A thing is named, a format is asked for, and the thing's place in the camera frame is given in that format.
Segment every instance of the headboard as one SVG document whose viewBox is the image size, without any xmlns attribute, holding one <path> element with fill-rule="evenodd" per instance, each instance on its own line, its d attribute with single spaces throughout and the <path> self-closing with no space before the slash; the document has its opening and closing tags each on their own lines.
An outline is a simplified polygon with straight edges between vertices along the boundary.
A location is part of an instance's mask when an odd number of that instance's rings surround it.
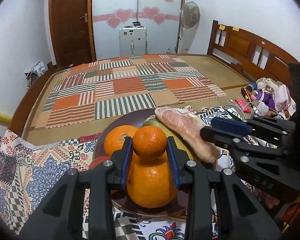
<svg viewBox="0 0 300 240">
<path fill-rule="evenodd" d="M 287 64 L 299 63 L 272 42 L 236 27 L 220 25 L 216 20 L 212 23 L 207 54 L 250 81 L 270 77 L 288 87 L 291 87 L 291 78 Z"/>
</svg>

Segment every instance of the wooden bed frame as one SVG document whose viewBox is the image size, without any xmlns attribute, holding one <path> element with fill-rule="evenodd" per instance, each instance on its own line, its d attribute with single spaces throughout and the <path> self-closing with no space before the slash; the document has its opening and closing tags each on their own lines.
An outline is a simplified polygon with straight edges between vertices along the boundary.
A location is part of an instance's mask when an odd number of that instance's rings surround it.
<svg viewBox="0 0 300 240">
<path fill-rule="evenodd" d="M 255 64 L 252 60 L 255 55 L 256 46 L 260 46 L 261 51 L 258 61 Z M 218 52 L 215 53 L 215 49 L 234 58 L 236 63 L 229 63 L 223 60 L 216 55 Z M 264 69 L 260 67 L 263 52 L 269 52 Z M 299 63 L 288 52 L 272 42 L 236 27 L 220 25 L 216 20 L 212 23 L 207 55 L 221 60 L 249 81 L 269 77 L 275 81 L 281 81 L 288 87 L 291 87 L 291 78 L 287 64 Z"/>
</svg>

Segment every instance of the brown door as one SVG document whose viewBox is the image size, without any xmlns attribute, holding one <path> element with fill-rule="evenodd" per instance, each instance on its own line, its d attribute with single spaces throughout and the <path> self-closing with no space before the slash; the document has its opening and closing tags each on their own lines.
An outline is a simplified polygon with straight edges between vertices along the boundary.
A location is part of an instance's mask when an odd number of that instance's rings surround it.
<svg viewBox="0 0 300 240">
<path fill-rule="evenodd" d="M 57 64 L 68 67 L 91 62 L 87 0 L 49 0 L 49 16 Z"/>
</svg>

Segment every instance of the yellow tube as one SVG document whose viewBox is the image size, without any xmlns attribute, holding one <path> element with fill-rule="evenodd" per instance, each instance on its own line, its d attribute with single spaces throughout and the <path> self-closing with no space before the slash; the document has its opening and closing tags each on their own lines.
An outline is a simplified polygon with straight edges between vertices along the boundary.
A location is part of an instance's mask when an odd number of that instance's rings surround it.
<svg viewBox="0 0 300 240">
<path fill-rule="evenodd" d="M 6 114 L 1 114 L 0 113 L 0 121 L 5 122 L 7 124 L 10 124 L 11 123 L 11 119 L 12 118 L 10 116 L 8 116 Z"/>
</svg>

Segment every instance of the pink stripe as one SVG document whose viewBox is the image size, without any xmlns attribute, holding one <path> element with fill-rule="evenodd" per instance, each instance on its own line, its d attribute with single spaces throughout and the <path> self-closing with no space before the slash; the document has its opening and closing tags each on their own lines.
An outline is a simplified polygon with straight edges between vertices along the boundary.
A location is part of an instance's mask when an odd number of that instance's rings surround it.
<svg viewBox="0 0 300 240">
<path fill-rule="evenodd" d="M 164 14 L 164 16 L 166 17 L 166 20 L 171 20 L 171 21 L 179 21 L 180 16 L 179 15 L 172 15 L 172 14 Z M 147 18 L 143 12 L 139 12 L 138 15 L 139 18 Z M 115 18 L 114 13 L 109 13 L 109 14 L 101 14 L 101 15 L 95 15 L 92 17 L 92 21 L 93 22 L 102 22 L 102 21 L 106 21 L 109 18 Z M 133 13 L 131 19 L 136 19 L 137 18 L 137 13 Z"/>
</svg>

